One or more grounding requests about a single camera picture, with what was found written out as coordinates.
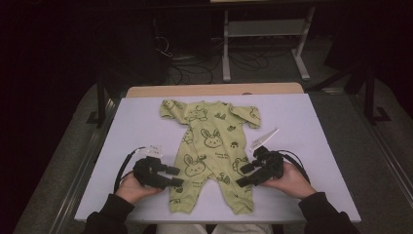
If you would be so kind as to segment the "person's left hand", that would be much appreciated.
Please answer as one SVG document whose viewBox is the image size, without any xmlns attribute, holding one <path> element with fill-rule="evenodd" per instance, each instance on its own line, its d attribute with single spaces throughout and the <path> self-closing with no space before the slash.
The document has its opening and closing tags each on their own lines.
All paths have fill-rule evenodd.
<svg viewBox="0 0 413 234">
<path fill-rule="evenodd" d="M 129 174 L 122 179 L 115 195 L 134 205 L 145 197 L 156 195 L 161 192 L 163 192 L 163 189 L 161 188 L 145 187 L 141 185 L 133 174 Z"/>
</svg>

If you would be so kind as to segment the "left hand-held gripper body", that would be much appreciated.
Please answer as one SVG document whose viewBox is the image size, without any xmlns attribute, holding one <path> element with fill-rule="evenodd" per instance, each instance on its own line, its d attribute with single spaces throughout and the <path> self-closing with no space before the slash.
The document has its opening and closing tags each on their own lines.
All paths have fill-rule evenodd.
<svg viewBox="0 0 413 234">
<path fill-rule="evenodd" d="M 146 147 L 139 147 L 136 153 L 144 155 L 144 158 L 137 160 L 133 166 L 133 176 L 141 185 L 148 185 L 154 188 L 165 189 L 169 186 L 169 179 L 159 172 L 164 172 L 168 166 L 161 163 L 157 156 L 151 156 Z"/>
</svg>

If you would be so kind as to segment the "black metal stand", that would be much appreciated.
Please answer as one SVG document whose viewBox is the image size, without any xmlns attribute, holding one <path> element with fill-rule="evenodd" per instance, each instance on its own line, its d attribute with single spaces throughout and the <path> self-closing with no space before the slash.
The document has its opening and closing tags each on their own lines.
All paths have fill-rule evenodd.
<svg viewBox="0 0 413 234">
<path fill-rule="evenodd" d="M 383 107 L 374 105 L 375 77 L 369 64 L 356 63 L 350 69 L 351 77 L 345 86 L 345 92 L 356 95 L 364 87 L 363 114 L 368 122 L 375 126 L 378 122 L 391 120 Z"/>
<path fill-rule="evenodd" d="M 98 128 L 102 127 L 109 113 L 115 106 L 115 102 L 110 97 L 103 83 L 103 79 L 99 77 L 96 83 L 96 103 L 97 111 L 93 111 L 87 120 L 88 124 L 96 124 Z"/>
</svg>

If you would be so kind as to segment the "wooden table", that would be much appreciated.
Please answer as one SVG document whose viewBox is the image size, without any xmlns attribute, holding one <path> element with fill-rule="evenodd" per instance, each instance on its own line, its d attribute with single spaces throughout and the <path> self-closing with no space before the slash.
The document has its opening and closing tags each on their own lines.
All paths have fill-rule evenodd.
<svg viewBox="0 0 413 234">
<path fill-rule="evenodd" d="M 248 84 L 209 84 L 178 86 L 131 87 L 127 98 L 157 97 L 197 97 L 197 96 L 242 96 L 271 94 L 303 94 L 298 83 L 248 83 Z"/>
</svg>

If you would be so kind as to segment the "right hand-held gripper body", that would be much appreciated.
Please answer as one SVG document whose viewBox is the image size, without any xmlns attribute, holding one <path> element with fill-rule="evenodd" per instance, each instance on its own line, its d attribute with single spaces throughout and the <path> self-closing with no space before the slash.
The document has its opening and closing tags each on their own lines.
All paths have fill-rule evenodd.
<svg viewBox="0 0 413 234">
<path fill-rule="evenodd" d="M 254 185 L 259 185 L 273 176 L 283 176 L 283 159 L 280 153 L 268 150 L 264 144 L 273 137 L 280 129 L 274 128 L 264 136 L 255 139 L 249 148 L 253 153 L 254 160 L 251 162 L 252 168 L 257 168 L 249 180 Z"/>
</svg>

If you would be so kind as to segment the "white metal desk frame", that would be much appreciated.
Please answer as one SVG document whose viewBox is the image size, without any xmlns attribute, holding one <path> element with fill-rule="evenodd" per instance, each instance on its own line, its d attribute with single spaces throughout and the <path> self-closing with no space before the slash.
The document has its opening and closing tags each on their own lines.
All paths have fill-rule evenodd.
<svg viewBox="0 0 413 234">
<path fill-rule="evenodd" d="M 304 81 L 310 79 L 301 54 L 307 40 L 307 36 L 313 21 L 316 8 L 311 7 L 303 19 L 269 19 L 269 20 L 229 20 L 229 13 L 224 12 L 223 25 L 223 56 L 222 73 L 223 82 L 231 81 L 231 70 L 229 61 L 229 39 L 237 37 L 259 37 L 259 36 L 298 36 L 298 44 L 291 49 L 295 64 Z"/>
</svg>

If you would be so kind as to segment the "person's right hand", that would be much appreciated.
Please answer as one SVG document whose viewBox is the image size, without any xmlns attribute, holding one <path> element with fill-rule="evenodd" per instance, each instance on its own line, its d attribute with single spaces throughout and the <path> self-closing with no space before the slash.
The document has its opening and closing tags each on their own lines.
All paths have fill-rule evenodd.
<svg viewBox="0 0 413 234">
<path fill-rule="evenodd" d="M 262 183 L 262 186 L 276 188 L 286 195 L 303 200 L 317 191 L 290 163 L 283 163 L 283 176 L 271 178 Z"/>
</svg>

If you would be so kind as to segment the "green printed baby romper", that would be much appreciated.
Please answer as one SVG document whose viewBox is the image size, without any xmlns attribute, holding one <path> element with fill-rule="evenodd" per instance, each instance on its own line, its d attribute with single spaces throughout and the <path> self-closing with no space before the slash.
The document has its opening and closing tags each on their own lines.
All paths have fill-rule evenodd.
<svg viewBox="0 0 413 234">
<path fill-rule="evenodd" d="M 241 187 L 237 181 L 246 176 L 241 167 L 248 164 L 244 125 L 260 127 L 258 108 L 222 101 L 185 103 L 165 99 L 160 114 L 187 127 L 174 161 L 183 184 L 170 190 L 169 209 L 191 213 L 205 183 L 213 179 L 234 214 L 250 214 L 252 188 Z"/>
</svg>

